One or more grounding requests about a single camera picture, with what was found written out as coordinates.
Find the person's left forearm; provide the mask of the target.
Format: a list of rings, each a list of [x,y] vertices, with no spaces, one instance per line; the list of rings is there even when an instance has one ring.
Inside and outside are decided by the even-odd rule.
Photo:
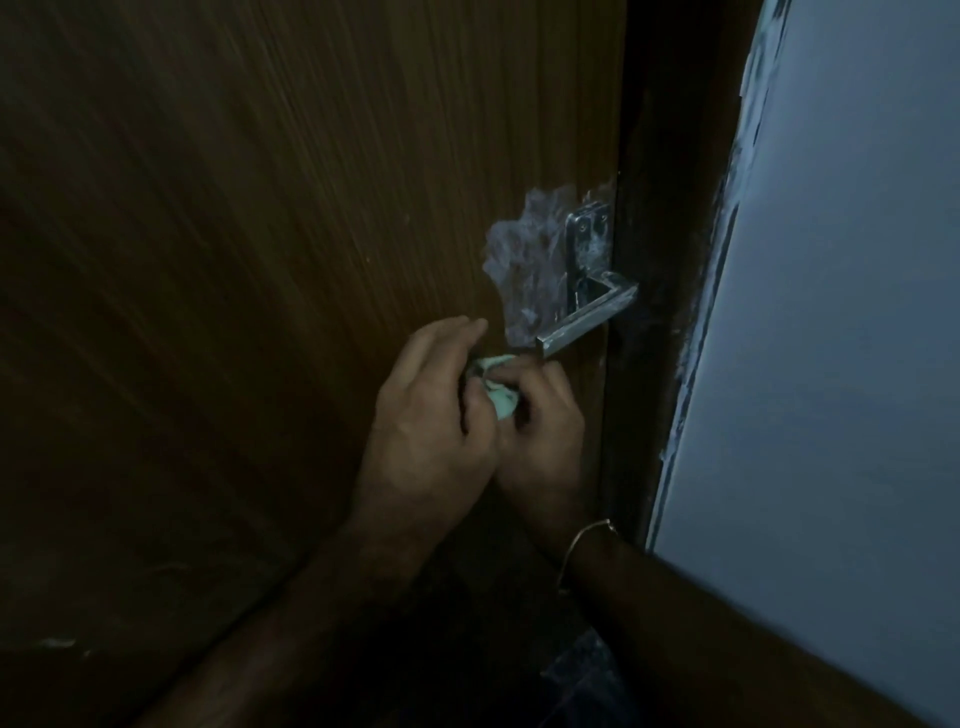
[[[342,686],[449,531],[431,517],[350,518],[130,728],[293,728]]]

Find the person's right forearm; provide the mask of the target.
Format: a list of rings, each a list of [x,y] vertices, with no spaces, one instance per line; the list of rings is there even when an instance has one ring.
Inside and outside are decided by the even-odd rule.
[[[666,728],[931,728],[890,698],[587,523],[558,564],[627,685]]]

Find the brown wooden door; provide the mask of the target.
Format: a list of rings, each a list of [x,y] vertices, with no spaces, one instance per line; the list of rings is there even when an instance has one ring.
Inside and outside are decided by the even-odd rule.
[[[341,518],[486,233],[612,182],[627,0],[0,0],[0,728],[113,728]]]

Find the dark wooden door frame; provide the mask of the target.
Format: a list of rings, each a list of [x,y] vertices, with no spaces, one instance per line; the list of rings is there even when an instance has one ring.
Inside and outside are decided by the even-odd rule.
[[[764,0],[628,0],[598,503],[643,544]]]

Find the pale green cleaning cloth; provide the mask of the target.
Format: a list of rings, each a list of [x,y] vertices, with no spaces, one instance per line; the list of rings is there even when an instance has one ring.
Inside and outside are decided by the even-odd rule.
[[[465,371],[467,380],[474,378],[480,380],[486,396],[494,407],[498,421],[514,416],[521,401],[521,394],[507,384],[490,379],[488,373],[514,358],[516,358],[514,354],[475,358],[468,364]]]

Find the person's right hand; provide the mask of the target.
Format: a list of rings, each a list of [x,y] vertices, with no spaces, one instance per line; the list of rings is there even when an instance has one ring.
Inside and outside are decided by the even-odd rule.
[[[498,422],[496,483],[520,517],[534,544],[560,564],[570,543],[590,521],[582,484],[585,420],[578,406],[578,431],[533,432],[526,418]]]

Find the person's left hand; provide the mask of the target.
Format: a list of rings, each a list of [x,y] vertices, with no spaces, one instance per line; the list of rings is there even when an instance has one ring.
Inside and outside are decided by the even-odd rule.
[[[485,319],[426,324],[407,339],[379,389],[350,529],[371,544],[431,550],[460,525],[498,462],[459,461],[460,379]]]

